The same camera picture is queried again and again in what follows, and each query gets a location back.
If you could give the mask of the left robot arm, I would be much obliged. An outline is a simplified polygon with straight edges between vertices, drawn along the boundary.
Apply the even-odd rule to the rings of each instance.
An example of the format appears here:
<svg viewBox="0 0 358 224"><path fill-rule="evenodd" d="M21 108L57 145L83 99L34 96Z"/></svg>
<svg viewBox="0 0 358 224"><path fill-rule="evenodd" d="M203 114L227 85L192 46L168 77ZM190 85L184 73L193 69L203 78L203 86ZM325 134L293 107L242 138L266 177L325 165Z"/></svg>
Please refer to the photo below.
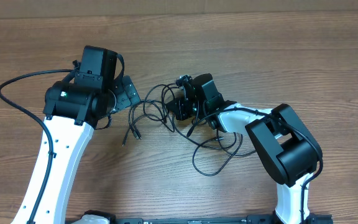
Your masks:
<svg viewBox="0 0 358 224"><path fill-rule="evenodd" d="M64 223L81 157L97 123L140 101L122 55L85 46L80 62L45 93L40 151L14 223Z"/></svg>

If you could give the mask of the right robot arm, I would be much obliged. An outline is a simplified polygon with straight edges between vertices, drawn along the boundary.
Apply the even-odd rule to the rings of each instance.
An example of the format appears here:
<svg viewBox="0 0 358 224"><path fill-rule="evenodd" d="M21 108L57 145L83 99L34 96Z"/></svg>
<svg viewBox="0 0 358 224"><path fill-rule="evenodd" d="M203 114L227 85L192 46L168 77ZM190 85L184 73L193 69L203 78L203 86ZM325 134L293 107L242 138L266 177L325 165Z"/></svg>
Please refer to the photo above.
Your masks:
<svg viewBox="0 0 358 224"><path fill-rule="evenodd" d="M181 97L167 103L176 119L193 118L187 132L201 123L224 133L248 136L268 175L277 184L276 223L316 223L308 209L310 182L323 170L323 153L316 139L288 104L258 110L225 100L209 73L175 82Z"/></svg>

